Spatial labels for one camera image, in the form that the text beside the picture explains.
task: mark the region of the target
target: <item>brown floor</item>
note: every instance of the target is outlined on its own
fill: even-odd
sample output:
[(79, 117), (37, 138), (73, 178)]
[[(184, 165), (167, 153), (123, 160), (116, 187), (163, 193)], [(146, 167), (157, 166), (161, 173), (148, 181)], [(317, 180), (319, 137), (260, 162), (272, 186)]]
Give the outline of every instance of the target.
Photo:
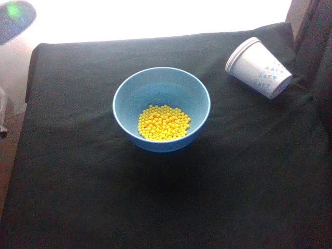
[(12, 105), (9, 102), (4, 124), (8, 130), (8, 135), (7, 138), (0, 139), (0, 220), (23, 120), (24, 113), (14, 115)]

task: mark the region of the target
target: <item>black tabletop surface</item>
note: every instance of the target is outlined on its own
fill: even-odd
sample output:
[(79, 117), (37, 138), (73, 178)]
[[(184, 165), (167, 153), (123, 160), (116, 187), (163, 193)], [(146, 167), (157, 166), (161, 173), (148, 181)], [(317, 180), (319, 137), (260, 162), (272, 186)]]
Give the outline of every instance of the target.
[[(292, 71), (293, 34), (253, 31), (41, 44), (0, 248), (323, 248), (331, 155), (315, 98), (294, 80), (266, 99), (225, 72), (250, 37)], [(116, 89), (155, 66), (207, 87), (211, 114), (182, 150), (134, 146), (112, 113)]]

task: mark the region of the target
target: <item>blue bowl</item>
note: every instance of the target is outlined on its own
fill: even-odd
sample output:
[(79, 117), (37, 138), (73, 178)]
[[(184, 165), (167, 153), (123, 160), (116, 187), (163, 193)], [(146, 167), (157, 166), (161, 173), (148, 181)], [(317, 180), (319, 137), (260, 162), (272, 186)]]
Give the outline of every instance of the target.
[[(149, 105), (180, 108), (190, 118), (187, 135), (172, 141), (148, 141), (140, 136), (140, 113)], [(171, 152), (190, 144), (199, 134), (211, 108), (209, 93), (194, 75), (171, 67), (140, 71), (126, 79), (113, 99), (113, 113), (129, 139), (138, 147), (153, 152)]]

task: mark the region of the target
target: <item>paper cup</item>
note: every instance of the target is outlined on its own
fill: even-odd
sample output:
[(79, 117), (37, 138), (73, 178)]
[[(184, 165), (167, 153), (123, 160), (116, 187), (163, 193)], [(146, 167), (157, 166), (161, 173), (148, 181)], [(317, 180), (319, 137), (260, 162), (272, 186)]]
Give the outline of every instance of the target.
[(233, 52), (225, 70), (269, 99), (282, 92), (292, 79), (292, 74), (256, 37)]

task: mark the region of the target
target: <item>cup rim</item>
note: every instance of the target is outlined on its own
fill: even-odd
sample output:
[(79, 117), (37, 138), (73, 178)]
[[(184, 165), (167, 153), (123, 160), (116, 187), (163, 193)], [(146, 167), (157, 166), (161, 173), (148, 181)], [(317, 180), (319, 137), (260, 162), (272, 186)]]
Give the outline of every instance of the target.
[[(206, 112), (206, 115), (204, 117), (204, 119), (201, 121), (201, 123), (199, 124), (199, 126), (197, 126), (190, 134), (184, 136), (184, 137), (180, 137), (178, 139), (175, 139), (175, 140), (171, 140), (171, 141), (150, 141), (150, 140), (147, 140), (147, 139), (144, 139), (142, 137), (139, 137), (133, 133), (131, 133), (129, 130), (127, 130), (123, 125), (122, 123), (120, 122), (117, 114), (116, 114), (116, 111), (115, 111), (115, 100), (116, 100), (116, 97), (120, 91), (120, 89), (122, 88), (122, 86), (127, 82), (129, 81), (131, 78), (135, 77), (137, 74), (140, 74), (142, 72), (145, 72), (145, 71), (149, 71), (149, 70), (156, 70), (156, 69), (171, 69), (171, 70), (176, 70), (176, 71), (181, 71), (183, 73), (186, 73), (188, 74), (189, 76), (193, 77), (194, 79), (196, 79), (196, 81), (203, 87), (204, 89), (204, 92), (206, 93), (206, 96), (207, 96), (207, 102), (208, 102), (208, 105), (207, 105), (207, 112)], [(180, 140), (183, 140), (183, 139), (187, 139), (188, 137), (194, 135), (194, 133), (196, 133), (206, 122), (206, 120), (208, 119), (208, 116), (210, 114), (210, 110), (211, 110), (211, 99), (210, 99), (210, 95), (209, 95), (209, 92), (208, 90), (206, 89), (205, 85), (196, 77), (194, 76), (193, 74), (189, 73), (189, 72), (186, 72), (184, 70), (181, 70), (181, 69), (178, 69), (178, 68), (174, 68), (174, 67), (151, 67), (151, 68), (147, 68), (147, 69), (144, 69), (144, 70), (141, 70), (131, 76), (129, 76), (119, 87), (118, 89), (116, 90), (115, 94), (114, 94), (114, 97), (113, 97), (113, 104), (112, 104), (112, 109), (113, 109), (113, 115), (117, 121), (117, 123), (120, 125), (120, 127), (130, 136), (138, 139), (138, 140), (141, 140), (143, 142), (147, 142), (147, 143), (157, 143), (157, 144), (163, 144), (163, 143), (174, 143), (174, 142), (178, 142)]]
[(226, 66), (225, 66), (225, 71), (227, 73), (230, 73), (232, 66), (234, 65), (235, 61), (240, 57), (240, 55), (247, 50), (252, 44), (254, 43), (261, 43), (261, 41), (257, 37), (251, 37), (241, 43), (236, 50), (231, 54), (229, 57)]

